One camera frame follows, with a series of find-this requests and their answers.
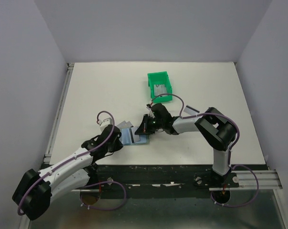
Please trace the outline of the silver magnetic stripe card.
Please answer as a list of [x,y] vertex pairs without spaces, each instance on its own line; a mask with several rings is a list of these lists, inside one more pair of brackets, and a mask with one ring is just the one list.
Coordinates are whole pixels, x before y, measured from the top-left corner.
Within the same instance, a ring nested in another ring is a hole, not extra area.
[[139,135],[132,135],[132,143],[139,142],[141,140]]

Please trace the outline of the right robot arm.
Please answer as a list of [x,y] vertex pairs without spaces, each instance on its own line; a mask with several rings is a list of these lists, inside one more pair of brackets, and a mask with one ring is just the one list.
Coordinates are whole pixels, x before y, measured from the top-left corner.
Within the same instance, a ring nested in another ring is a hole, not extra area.
[[231,119],[214,107],[188,117],[172,116],[161,103],[148,104],[147,108],[149,113],[143,116],[135,131],[136,135],[152,135],[159,129],[169,135],[200,132],[213,148],[212,184],[221,187],[227,183],[232,147],[240,135],[237,125]]

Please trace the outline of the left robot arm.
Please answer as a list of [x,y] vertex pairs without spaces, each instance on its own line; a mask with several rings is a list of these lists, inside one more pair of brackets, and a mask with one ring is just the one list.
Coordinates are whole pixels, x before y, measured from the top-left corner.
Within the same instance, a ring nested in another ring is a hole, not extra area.
[[12,196],[17,213],[35,220],[54,200],[73,189],[93,188],[99,181],[96,161],[122,149],[121,135],[118,127],[107,125],[66,159],[39,171],[25,172]]

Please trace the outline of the green leather card holder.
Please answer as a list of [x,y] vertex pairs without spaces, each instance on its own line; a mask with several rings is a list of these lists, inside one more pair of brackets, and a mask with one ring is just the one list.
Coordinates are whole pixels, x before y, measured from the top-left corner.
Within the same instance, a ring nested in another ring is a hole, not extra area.
[[149,144],[149,136],[136,135],[135,131],[137,129],[137,126],[121,129],[122,135],[120,137],[120,141],[124,146]]

